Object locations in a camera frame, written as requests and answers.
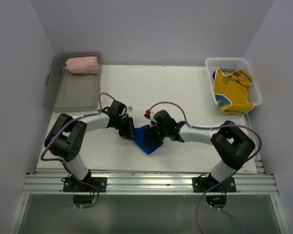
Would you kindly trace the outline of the blue towel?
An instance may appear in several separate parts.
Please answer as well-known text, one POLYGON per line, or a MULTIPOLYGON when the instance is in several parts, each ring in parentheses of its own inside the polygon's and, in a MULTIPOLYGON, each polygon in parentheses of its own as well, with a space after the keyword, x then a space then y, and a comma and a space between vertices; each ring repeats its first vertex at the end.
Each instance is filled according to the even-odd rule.
POLYGON ((164 144, 164 141, 161 140, 158 143, 151 145, 149 139, 147 138, 145 126, 135 128, 135 132, 137 138, 134 138, 133 142, 147 155, 153 153, 164 144))

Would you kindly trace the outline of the pink towel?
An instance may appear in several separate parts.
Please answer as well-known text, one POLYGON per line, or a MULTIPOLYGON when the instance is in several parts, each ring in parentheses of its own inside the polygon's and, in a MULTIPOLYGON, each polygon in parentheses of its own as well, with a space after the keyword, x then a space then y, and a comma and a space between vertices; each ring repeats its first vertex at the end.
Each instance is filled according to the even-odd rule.
POLYGON ((101 66, 96 56, 69 58, 65 69, 72 74, 99 74, 101 66))

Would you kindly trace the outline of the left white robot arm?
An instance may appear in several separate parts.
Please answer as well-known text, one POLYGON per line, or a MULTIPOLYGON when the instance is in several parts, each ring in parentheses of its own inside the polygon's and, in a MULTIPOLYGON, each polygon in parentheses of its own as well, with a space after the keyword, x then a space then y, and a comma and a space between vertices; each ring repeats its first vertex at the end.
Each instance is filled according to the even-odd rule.
POLYGON ((138 138, 133 118, 126 113, 126 106, 116 100, 93 114, 79 117, 61 114, 45 139, 41 160, 59 161, 75 179, 74 185, 80 191, 87 191, 92 180, 91 172, 80 156, 84 135, 107 128, 118 130, 119 136, 124 139, 138 138))

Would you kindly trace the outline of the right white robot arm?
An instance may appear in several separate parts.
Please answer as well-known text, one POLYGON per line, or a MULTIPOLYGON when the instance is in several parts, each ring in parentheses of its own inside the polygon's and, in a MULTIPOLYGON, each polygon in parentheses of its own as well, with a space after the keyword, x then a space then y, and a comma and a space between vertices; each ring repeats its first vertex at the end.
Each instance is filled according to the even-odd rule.
POLYGON ((144 147, 160 144, 164 138, 176 142, 198 142, 212 145, 221 160, 208 175, 208 186, 219 191, 225 186, 225 179, 234 171, 240 170, 255 149, 255 143, 232 121, 225 121, 216 129, 190 127, 185 121, 176 122, 167 111, 151 114, 147 110, 145 117, 150 124, 145 126, 144 147))

